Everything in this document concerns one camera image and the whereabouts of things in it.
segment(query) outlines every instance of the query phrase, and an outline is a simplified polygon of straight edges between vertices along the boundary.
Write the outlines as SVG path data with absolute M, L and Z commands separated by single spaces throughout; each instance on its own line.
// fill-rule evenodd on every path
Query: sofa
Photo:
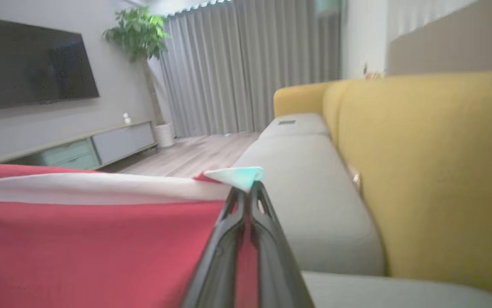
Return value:
M 234 166 L 265 169 L 317 307 L 492 307 L 492 72 L 293 86 L 274 113 Z

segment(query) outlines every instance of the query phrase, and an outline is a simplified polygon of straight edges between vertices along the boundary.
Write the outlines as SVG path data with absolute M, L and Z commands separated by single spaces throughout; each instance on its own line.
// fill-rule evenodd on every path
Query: red and white cloth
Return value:
M 231 185 L 261 177 L 0 165 L 0 308 L 177 307 Z

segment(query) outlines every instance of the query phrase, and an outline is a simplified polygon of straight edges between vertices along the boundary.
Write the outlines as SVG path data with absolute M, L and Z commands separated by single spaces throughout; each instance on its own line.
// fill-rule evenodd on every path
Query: indoor tree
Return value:
M 159 59 L 160 54 L 166 50 L 164 39 L 169 35 L 164 32 L 164 17 L 151 14 L 147 7 L 125 9 L 116 12 L 115 15 L 118 25 L 106 30 L 103 36 L 107 41 L 122 47 L 132 62 L 141 61 L 156 124 L 164 124 L 160 105 L 156 99 L 152 72 L 147 62 L 152 57 Z

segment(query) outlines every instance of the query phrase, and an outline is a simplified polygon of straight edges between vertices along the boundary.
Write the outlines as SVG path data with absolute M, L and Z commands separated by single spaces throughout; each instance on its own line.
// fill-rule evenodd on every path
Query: white plant pot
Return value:
M 175 144 L 175 136 L 173 135 L 172 125 L 168 123 L 155 126 L 154 138 L 156 138 L 159 148 L 173 146 Z

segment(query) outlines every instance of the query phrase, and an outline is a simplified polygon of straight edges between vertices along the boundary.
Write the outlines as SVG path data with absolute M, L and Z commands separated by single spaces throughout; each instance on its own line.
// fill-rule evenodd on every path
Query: yellow sofa backrest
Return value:
M 339 82 L 322 109 L 389 275 L 492 291 L 492 72 Z

